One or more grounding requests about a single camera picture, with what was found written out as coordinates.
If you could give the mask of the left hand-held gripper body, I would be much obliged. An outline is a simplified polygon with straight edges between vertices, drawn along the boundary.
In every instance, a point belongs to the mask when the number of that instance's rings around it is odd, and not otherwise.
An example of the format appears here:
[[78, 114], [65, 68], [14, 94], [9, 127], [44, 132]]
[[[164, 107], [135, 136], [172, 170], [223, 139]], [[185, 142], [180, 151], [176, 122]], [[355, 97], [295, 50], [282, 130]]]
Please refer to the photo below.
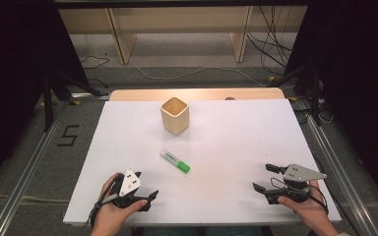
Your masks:
[[151, 208], [151, 201], [147, 197], [136, 197], [135, 193], [141, 187], [141, 180], [131, 169], [127, 169], [124, 174], [120, 174], [111, 187], [112, 203], [116, 207], [126, 208], [140, 200], [147, 203], [140, 208], [140, 211], [148, 211]]

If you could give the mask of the black tripod stand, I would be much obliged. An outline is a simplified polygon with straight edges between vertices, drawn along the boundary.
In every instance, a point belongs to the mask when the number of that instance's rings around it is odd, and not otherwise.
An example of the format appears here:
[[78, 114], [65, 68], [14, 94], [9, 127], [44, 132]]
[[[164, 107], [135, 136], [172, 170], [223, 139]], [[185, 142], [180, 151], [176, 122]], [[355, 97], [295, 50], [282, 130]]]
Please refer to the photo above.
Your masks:
[[278, 88], [293, 78], [297, 78], [293, 92], [295, 95], [311, 94], [311, 115], [319, 120], [319, 81], [320, 69], [315, 63], [307, 62], [285, 74], [281, 79], [270, 84], [270, 88]]
[[42, 79], [42, 94], [45, 112], [44, 131], [47, 132], [53, 123], [52, 94], [61, 101], [69, 101], [73, 95], [67, 86], [73, 85], [79, 89], [89, 92], [94, 96], [106, 96], [107, 92], [102, 92], [91, 88], [88, 84], [80, 82], [64, 72], [52, 70], [47, 72]]

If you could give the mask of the green highlighter pen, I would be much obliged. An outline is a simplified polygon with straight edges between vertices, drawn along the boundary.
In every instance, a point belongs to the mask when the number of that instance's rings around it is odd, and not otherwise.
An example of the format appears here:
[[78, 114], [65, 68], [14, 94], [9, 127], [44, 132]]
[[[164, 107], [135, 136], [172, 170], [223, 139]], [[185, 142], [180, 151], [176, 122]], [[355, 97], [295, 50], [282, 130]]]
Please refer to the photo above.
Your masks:
[[164, 160], [166, 160], [167, 162], [169, 162], [170, 164], [172, 164], [173, 166], [175, 166], [176, 168], [178, 168], [183, 173], [188, 173], [190, 171], [190, 166], [188, 164], [186, 164], [184, 161], [182, 161], [179, 158], [177, 158], [174, 154], [172, 154], [168, 150], [163, 149], [159, 153], [159, 155]]

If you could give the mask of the person's right hand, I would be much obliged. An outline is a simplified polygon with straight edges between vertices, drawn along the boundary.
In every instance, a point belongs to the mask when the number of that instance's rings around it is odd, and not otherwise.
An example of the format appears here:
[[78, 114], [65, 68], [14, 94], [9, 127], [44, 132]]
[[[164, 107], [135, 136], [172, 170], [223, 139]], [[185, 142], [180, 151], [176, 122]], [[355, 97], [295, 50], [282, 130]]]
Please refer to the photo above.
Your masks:
[[328, 218], [328, 214], [326, 213], [325, 209], [312, 199], [309, 199], [303, 203], [297, 203], [287, 197], [279, 197], [278, 202], [281, 205], [292, 209], [303, 221], [303, 223], [307, 225], [311, 230], [336, 229]]

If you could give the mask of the light wooden desk frame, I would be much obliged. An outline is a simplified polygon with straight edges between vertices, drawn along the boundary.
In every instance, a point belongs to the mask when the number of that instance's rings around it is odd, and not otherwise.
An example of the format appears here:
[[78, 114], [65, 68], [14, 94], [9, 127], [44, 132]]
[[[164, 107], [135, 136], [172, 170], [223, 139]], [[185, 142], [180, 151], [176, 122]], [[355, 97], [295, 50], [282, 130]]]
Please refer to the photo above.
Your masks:
[[234, 59], [243, 61], [247, 34], [297, 32], [305, 6], [61, 9], [70, 34], [110, 34], [122, 64], [129, 62], [139, 33], [227, 32]]

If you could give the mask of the beige square pen holder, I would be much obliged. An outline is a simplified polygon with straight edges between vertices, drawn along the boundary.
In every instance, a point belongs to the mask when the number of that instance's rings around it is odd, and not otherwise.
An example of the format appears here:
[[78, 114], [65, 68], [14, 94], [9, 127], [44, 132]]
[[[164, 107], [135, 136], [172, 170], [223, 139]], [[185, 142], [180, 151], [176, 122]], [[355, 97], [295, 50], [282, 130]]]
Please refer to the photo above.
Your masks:
[[189, 127], [189, 105], [172, 97], [160, 107], [162, 124], [165, 130], [179, 135]]

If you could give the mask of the person's left hand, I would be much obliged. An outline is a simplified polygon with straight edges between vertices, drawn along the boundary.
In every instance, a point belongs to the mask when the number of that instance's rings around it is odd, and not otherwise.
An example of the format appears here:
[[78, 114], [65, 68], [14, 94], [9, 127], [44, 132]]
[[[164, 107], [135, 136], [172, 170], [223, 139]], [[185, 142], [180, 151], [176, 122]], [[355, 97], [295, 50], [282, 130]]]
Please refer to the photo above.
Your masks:
[[146, 203], [146, 200], [140, 200], [126, 208], [120, 208], [113, 204], [103, 205], [96, 214], [93, 230], [119, 232], [126, 219]]

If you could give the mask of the short aluminium rail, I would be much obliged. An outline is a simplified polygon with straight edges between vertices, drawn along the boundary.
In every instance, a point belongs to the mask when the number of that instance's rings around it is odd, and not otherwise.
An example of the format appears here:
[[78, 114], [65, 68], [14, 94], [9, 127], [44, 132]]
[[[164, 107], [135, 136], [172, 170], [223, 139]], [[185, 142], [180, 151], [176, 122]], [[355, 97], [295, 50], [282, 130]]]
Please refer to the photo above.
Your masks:
[[110, 96], [108, 95], [93, 95], [86, 92], [77, 92], [72, 93], [72, 100], [109, 100]]

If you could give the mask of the aluminium floor rail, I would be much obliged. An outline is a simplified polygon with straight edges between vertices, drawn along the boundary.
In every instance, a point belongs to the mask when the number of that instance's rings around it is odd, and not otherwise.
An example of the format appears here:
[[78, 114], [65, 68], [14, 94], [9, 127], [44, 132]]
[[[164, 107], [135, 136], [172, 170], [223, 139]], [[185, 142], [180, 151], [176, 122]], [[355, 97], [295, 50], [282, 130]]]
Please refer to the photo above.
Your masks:
[[341, 192], [346, 200], [343, 206], [337, 203], [343, 217], [350, 226], [355, 229], [355, 234], [360, 236], [378, 236], [378, 226], [374, 218], [364, 205], [363, 199], [357, 192], [356, 188], [347, 175], [345, 168], [342, 166], [337, 154], [329, 142], [322, 126], [318, 126], [313, 118], [308, 118], [307, 126], [310, 128], [319, 148], [321, 149], [325, 161], [333, 173]]
[[4, 236], [7, 229], [9, 228], [11, 221], [13, 220], [15, 213], [19, 205], [21, 204], [22, 198], [27, 191], [32, 178], [39, 167], [41, 160], [49, 146], [49, 143], [57, 129], [60, 117], [65, 112], [68, 107], [67, 101], [60, 102], [55, 108], [55, 118], [53, 123], [49, 128], [41, 135], [39, 143], [37, 144], [33, 154], [31, 155], [27, 166], [19, 178], [16, 186], [14, 187], [11, 195], [7, 198], [4, 206], [0, 210], [0, 236]]

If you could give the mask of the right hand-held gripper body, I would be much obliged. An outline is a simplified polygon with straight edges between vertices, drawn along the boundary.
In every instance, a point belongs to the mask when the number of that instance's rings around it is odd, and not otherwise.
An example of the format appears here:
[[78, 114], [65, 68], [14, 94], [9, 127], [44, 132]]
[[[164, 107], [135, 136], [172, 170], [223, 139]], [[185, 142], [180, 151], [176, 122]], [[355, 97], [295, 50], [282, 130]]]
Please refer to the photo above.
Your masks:
[[311, 187], [308, 182], [327, 178], [325, 173], [294, 163], [287, 166], [286, 172], [282, 176], [283, 187], [267, 190], [265, 193], [270, 205], [277, 205], [279, 197], [287, 197], [297, 203], [303, 203], [311, 197]]

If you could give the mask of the black curtain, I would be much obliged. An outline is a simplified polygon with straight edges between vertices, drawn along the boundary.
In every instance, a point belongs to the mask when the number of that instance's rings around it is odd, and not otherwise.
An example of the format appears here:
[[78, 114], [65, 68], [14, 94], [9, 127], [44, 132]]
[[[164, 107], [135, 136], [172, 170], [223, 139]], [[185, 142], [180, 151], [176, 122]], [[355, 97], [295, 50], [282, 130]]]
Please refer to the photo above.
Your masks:
[[54, 0], [0, 0], [0, 165], [53, 71], [88, 82]]
[[378, 186], [378, 0], [305, 0], [285, 70], [320, 69], [323, 93]]

